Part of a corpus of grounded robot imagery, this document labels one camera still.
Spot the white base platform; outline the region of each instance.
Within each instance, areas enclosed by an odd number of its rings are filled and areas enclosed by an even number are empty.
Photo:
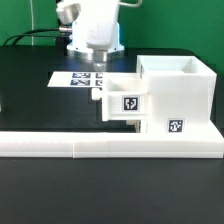
[[[0,132],[0,157],[223,158],[216,127],[197,135],[139,133]]]

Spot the cable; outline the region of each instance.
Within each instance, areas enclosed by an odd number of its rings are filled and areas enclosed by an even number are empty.
[[[32,33],[48,32],[48,31],[59,31],[59,28],[58,27],[53,27],[53,28],[43,28],[43,29],[36,29],[36,30],[27,31],[27,32],[25,32],[21,35],[18,35],[18,37],[13,41],[12,45],[16,45],[20,41],[20,39],[23,38],[23,35],[32,34]]]
[[[142,4],[142,0],[138,0],[138,2],[135,3],[135,4],[126,3],[126,2],[119,2],[119,4],[122,5],[122,6],[137,8],[137,7],[139,7]]]
[[[31,24],[32,30],[34,30],[34,10],[33,10],[33,0],[30,0],[30,13],[31,13]]]
[[[3,43],[3,46],[6,46],[6,44],[10,41],[10,40],[12,40],[12,39],[14,39],[14,38],[20,38],[20,39],[22,39],[23,37],[53,37],[53,38],[55,38],[55,37],[61,37],[61,38],[64,38],[63,36],[49,36],[49,35],[34,35],[34,34],[20,34],[20,35],[15,35],[15,36],[12,36],[12,37],[9,37],[4,43]]]

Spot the table surface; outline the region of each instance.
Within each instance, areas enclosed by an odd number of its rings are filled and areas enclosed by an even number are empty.
[[[108,71],[134,72],[136,54],[192,55],[132,49],[125,58],[108,63]],[[1,130],[83,131],[84,121],[71,120],[74,112],[79,117],[87,113],[74,105],[82,94],[90,109],[86,115],[96,116],[91,111],[100,106],[88,101],[88,91],[46,87],[50,72],[92,71],[91,63],[65,57],[53,47],[0,48],[0,59]],[[74,107],[72,111],[65,109],[67,105]],[[85,130],[130,131],[123,123],[105,126],[99,118],[96,121],[87,118]],[[1,158],[0,180],[1,224],[224,220],[222,159]]]

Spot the white robot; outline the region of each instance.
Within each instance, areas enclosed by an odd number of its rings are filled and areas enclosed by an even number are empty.
[[[64,0],[57,4],[56,12],[62,24],[72,23],[72,42],[68,55],[94,61],[107,61],[123,56],[120,44],[119,6],[139,7],[119,0]]]

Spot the black cable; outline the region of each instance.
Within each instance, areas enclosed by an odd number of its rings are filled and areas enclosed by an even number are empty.
[[[3,46],[5,46],[10,40],[14,39],[14,38],[23,38],[23,37],[61,37],[63,38],[63,36],[49,36],[49,35],[34,35],[34,34],[20,34],[20,35],[15,35],[12,37],[9,37],[4,43]]]
[[[27,31],[27,32],[25,32],[21,35],[18,35],[18,37],[12,42],[12,45],[16,45],[24,37],[23,35],[32,34],[32,33],[49,32],[49,31],[59,31],[59,28],[58,27],[53,27],[53,28],[43,28],[43,29],[36,29],[36,30]]]

